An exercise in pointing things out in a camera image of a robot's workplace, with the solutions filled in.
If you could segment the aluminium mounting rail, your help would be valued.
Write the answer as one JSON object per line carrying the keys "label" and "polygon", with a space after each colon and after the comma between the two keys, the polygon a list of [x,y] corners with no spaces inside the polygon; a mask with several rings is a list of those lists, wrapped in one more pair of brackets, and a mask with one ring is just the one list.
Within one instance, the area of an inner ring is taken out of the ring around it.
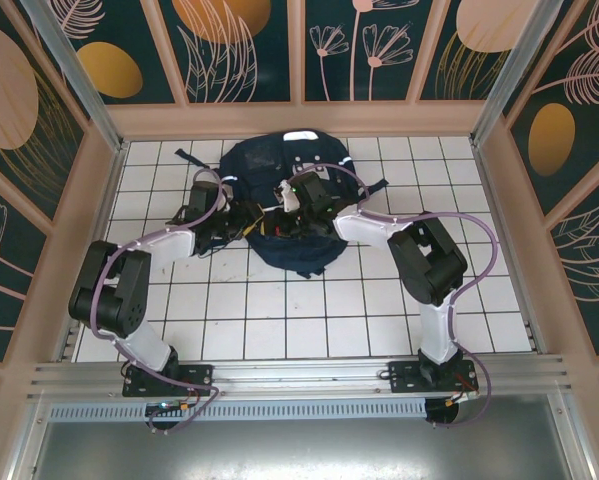
{"label": "aluminium mounting rail", "polygon": [[[544,394],[571,389],[559,355],[479,354],[494,395]],[[214,361],[213,385],[222,400],[387,397],[379,373],[387,358],[279,361]],[[25,392],[48,401],[121,401],[117,363],[45,363],[34,367]]]}

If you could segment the grey sheet metal panel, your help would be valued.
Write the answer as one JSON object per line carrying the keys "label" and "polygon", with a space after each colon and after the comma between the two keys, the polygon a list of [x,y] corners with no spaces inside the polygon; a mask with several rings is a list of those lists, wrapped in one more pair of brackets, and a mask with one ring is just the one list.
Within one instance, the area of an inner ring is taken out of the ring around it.
{"label": "grey sheet metal panel", "polygon": [[548,403],[500,397],[476,423],[215,421],[171,437],[139,423],[53,423],[33,480],[574,480]]}

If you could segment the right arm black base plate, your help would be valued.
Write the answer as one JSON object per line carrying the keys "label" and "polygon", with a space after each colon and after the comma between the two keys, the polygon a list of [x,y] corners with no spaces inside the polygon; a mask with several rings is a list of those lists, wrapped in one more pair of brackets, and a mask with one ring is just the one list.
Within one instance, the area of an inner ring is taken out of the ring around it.
{"label": "right arm black base plate", "polygon": [[475,365],[470,360],[461,360],[450,373],[445,373],[435,384],[421,374],[417,361],[389,362],[387,372],[393,393],[439,393],[449,396],[462,391],[479,390]]}

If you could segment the navy blue backpack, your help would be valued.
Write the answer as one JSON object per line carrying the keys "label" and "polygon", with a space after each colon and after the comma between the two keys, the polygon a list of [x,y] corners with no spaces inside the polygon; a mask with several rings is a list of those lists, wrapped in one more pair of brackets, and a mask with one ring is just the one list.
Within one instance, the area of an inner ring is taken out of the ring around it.
{"label": "navy blue backpack", "polygon": [[[319,237],[282,239],[269,235],[272,211],[282,209],[273,189],[283,180],[314,172],[327,191],[351,199],[360,184],[348,150],[337,138],[318,130],[277,132],[243,140],[220,160],[215,173],[234,200],[249,200],[265,212],[261,228],[241,239],[268,265],[293,271],[309,279],[324,273],[328,264],[346,249],[346,241]],[[386,188],[387,180],[369,185],[372,195]]]}

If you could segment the metal side slide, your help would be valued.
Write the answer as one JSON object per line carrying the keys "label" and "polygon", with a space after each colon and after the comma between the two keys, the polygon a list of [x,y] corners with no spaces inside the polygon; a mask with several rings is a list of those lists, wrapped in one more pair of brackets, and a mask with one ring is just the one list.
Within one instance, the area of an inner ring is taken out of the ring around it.
{"label": "metal side slide", "polygon": [[60,339],[59,350],[56,361],[73,362],[73,358],[78,351],[82,325],[78,320],[69,319],[65,332]]}
{"label": "metal side slide", "polygon": [[524,326],[531,349],[538,354],[544,354],[545,342],[543,341],[540,330],[530,321],[524,321]]}

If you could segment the aluminium corner post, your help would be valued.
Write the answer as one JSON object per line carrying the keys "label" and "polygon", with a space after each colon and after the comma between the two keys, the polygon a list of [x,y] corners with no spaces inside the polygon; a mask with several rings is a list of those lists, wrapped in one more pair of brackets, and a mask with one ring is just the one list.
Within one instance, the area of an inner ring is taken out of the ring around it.
{"label": "aluminium corner post", "polygon": [[471,146],[479,149],[488,139],[515,88],[555,22],[563,0],[538,0],[516,40],[471,131]]}
{"label": "aluminium corner post", "polygon": [[32,24],[38,29],[53,58],[62,67],[67,80],[99,129],[106,143],[119,153],[125,143],[106,106],[79,61],[76,51],[64,35],[46,0],[20,0]]}

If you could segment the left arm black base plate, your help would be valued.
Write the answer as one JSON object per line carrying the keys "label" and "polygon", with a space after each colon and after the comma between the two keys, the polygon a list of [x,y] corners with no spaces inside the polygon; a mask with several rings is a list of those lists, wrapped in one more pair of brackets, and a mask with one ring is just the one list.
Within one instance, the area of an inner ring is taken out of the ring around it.
{"label": "left arm black base plate", "polygon": [[[212,365],[188,365],[179,368],[179,382],[209,386],[213,381]],[[187,388],[158,380],[135,366],[126,368],[122,396],[128,398],[185,397]]]}

